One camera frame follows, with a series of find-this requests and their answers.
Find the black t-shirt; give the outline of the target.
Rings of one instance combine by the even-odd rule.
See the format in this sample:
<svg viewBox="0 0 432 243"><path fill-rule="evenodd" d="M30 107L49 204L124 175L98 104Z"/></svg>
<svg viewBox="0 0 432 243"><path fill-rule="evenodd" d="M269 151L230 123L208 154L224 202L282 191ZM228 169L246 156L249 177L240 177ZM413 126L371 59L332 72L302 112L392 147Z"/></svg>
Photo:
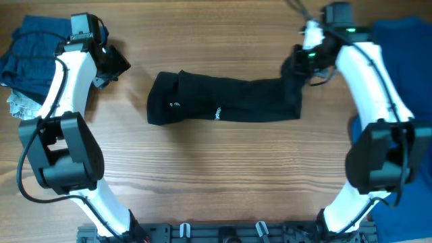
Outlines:
<svg viewBox="0 0 432 243"><path fill-rule="evenodd" d="M159 72L148 95L147 121L166 125L185 119L277 122L300 118L307 76L287 58L276 79L237 80Z"/></svg>

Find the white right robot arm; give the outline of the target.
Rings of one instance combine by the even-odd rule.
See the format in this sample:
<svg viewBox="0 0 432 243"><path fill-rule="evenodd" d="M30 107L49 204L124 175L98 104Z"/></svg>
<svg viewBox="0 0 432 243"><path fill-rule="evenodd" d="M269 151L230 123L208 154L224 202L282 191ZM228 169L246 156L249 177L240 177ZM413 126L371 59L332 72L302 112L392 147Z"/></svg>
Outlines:
<svg viewBox="0 0 432 243"><path fill-rule="evenodd" d="M294 68L313 77L322 72L344 77L354 99L361 133L346 155L346 183L316 220L314 238L349 240L378 203L394 194L398 206L416 177L431 141L431 126L415 118L388 74L382 48L372 32L352 20L351 5L326 5L321 19L301 1L294 9L306 23L304 41L294 52Z"/></svg>

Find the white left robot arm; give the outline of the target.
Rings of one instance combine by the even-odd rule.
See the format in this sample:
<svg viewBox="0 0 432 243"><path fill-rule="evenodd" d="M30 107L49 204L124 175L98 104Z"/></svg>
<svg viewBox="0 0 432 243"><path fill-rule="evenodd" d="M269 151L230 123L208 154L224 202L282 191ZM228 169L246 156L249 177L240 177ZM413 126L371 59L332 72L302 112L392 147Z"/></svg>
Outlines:
<svg viewBox="0 0 432 243"><path fill-rule="evenodd" d="M130 64L106 45L97 16L74 14L71 25L51 56L56 69L43 106L20 123L18 189L34 203L74 201L95 224L99 242L136 242L141 229L104 180L103 153L84 121L90 87L106 87Z"/></svg>

